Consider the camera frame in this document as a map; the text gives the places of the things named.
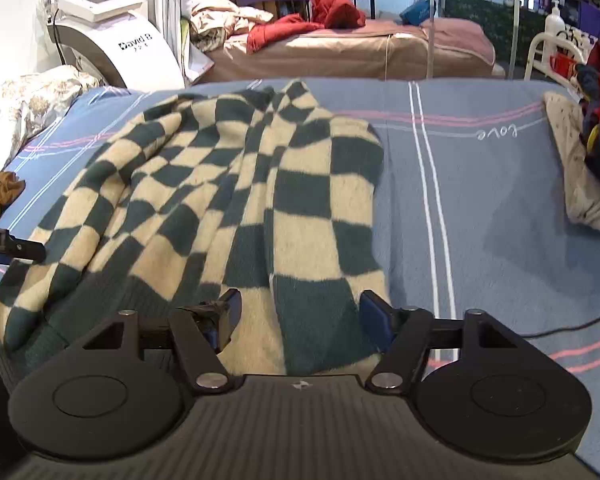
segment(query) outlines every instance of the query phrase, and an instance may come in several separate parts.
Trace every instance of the white metal bedframe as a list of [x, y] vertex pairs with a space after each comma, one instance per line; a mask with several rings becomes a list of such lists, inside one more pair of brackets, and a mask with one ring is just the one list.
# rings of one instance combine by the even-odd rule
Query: white metal bedframe
[[533, 38], [531, 45], [529, 46], [529, 54], [526, 58], [525, 80], [529, 81], [531, 79], [531, 72], [533, 69], [536, 69], [542, 72], [545, 76], [553, 79], [555, 82], [560, 83], [569, 89], [573, 89], [573, 85], [570, 83], [570, 81], [562, 77], [560, 74], [555, 73], [547, 63], [543, 63], [542, 61], [536, 59], [536, 56], [542, 55], [542, 49], [538, 49], [538, 47], [544, 45], [545, 43], [549, 43], [552, 46], [559, 46], [564, 50], [567, 50], [573, 54], [573, 59], [577, 63], [584, 63], [586, 61], [582, 55], [582, 51], [573, 43], [571, 43], [571, 41], [564, 40], [563, 38], [557, 38], [556, 36], [552, 36], [546, 32], [541, 32], [535, 38]]
[[[429, 16], [430, 16], [430, 20], [431, 20], [431, 30], [429, 33], [429, 53], [427, 54], [427, 79], [431, 79], [433, 77], [433, 55], [434, 55], [434, 50], [435, 50], [434, 49], [434, 37], [436, 35], [434, 2], [435, 2], [435, 0], [429, 0]], [[513, 71], [516, 67], [516, 54], [518, 52], [518, 29], [519, 29], [519, 27], [520, 27], [520, 0], [514, 0], [513, 1], [513, 35], [511, 38], [511, 57], [509, 59], [509, 73], [507, 75], [508, 79], [513, 79]]]

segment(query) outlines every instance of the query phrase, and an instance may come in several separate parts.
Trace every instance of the white machine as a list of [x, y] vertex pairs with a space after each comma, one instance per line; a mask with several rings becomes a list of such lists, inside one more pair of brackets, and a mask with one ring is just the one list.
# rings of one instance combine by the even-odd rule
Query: white machine
[[141, 5], [142, 0], [58, 0], [58, 9], [62, 12], [88, 22], [101, 22]]
[[142, 0], [58, 0], [65, 16], [48, 24], [68, 64], [120, 88], [184, 88], [182, 71], [162, 34], [132, 9]]

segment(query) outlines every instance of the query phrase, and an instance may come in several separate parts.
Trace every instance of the metal rod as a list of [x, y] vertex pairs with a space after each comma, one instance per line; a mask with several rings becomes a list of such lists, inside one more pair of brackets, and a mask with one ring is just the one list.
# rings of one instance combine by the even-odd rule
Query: metal rod
[[435, 35], [436, 35], [436, 22], [435, 22], [435, 0], [429, 0], [429, 19], [431, 20], [431, 27], [429, 29], [429, 52], [427, 53], [427, 79], [433, 77], [433, 56], [435, 50]]
[[511, 58], [509, 59], [509, 79], [513, 79], [518, 52], [518, 27], [520, 26], [520, 0], [513, 0], [513, 33], [511, 37]]

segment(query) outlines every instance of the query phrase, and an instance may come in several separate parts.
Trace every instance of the yellow object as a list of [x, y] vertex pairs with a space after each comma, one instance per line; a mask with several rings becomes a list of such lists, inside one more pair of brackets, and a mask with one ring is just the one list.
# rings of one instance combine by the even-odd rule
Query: yellow object
[[593, 146], [596, 143], [596, 139], [598, 138], [598, 134], [600, 133], [600, 125], [596, 124], [593, 127], [593, 130], [589, 134], [589, 139], [587, 139], [587, 153], [591, 153], [593, 151]]

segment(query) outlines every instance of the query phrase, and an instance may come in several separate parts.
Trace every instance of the checkered blanket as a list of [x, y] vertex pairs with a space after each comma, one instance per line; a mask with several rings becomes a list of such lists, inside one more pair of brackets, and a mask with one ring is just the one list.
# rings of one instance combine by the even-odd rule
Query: checkered blanket
[[1, 373], [15, 384], [123, 308], [164, 317], [230, 287], [243, 311], [229, 371], [370, 370], [357, 303], [386, 296], [371, 248], [381, 169], [371, 127], [301, 82], [145, 111], [37, 227], [46, 260], [1, 281]]

